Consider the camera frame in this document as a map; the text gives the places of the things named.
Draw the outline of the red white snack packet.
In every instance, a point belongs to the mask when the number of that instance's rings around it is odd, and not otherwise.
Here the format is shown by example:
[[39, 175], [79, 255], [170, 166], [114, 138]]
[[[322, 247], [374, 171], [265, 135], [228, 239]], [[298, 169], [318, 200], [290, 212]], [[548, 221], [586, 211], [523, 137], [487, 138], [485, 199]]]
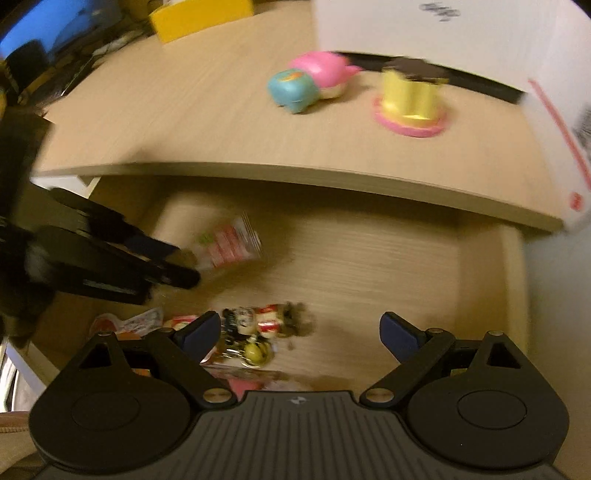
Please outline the red white snack packet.
[[242, 215], [197, 236], [190, 247], [198, 271], [225, 268], [259, 258], [262, 243]]

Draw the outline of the colourful toy pile in drawer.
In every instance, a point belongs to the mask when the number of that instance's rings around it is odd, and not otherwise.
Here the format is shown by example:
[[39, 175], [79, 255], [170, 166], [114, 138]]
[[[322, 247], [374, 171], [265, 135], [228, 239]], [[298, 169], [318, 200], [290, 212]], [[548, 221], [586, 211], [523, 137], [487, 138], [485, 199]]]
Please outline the colourful toy pile in drawer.
[[[303, 377], [270, 370], [270, 363], [284, 339], [300, 336], [314, 327], [301, 320], [304, 306], [290, 302], [263, 307], [235, 307], [221, 311], [221, 334], [201, 365], [242, 398], [249, 391], [308, 391], [311, 385]], [[197, 315], [177, 315], [168, 319], [156, 307], [121, 320], [111, 313], [95, 317], [87, 336], [114, 333], [120, 340], [136, 340], [159, 328], [183, 333], [180, 346], [190, 352], [193, 338], [186, 329]]]

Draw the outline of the yellow pink cup toy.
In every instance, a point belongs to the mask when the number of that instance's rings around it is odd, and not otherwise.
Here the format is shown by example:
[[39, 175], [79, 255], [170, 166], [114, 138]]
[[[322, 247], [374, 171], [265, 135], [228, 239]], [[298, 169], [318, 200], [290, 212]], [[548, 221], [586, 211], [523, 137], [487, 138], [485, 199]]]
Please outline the yellow pink cup toy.
[[413, 138], [430, 138], [447, 127], [448, 110], [440, 89], [447, 71], [424, 59], [394, 57], [382, 69], [382, 87], [375, 98], [375, 118], [389, 130]]

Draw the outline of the dark monitor screen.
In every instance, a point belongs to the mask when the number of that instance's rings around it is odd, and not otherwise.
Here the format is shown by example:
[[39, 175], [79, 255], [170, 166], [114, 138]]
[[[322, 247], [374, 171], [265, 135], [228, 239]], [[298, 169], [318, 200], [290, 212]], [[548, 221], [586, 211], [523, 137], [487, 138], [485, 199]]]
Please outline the dark monitor screen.
[[54, 55], [74, 41], [114, 27], [122, 18], [117, 1], [35, 1], [1, 27], [1, 56], [7, 58], [30, 41]]

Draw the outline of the pink and blue toy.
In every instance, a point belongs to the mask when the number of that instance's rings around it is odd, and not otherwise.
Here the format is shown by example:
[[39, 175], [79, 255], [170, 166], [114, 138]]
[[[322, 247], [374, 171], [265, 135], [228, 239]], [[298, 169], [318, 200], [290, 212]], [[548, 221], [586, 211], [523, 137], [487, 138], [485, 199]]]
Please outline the pink and blue toy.
[[341, 54], [311, 51], [294, 58], [287, 70], [273, 75], [267, 90], [277, 106], [300, 114], [318, 101], [342, 96], [349, 81], [362, 71]]

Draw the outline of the yellow cardboard box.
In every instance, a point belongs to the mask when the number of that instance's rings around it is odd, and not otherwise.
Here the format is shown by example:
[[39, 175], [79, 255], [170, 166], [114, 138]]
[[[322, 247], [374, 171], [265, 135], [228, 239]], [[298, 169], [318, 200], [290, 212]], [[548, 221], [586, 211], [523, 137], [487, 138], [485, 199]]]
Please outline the yellow cardboard box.
[[164, 2], [149, 14], [149, 20], [158, 39], [169, 43], [253, 15], [252, 0], [184, 0]]

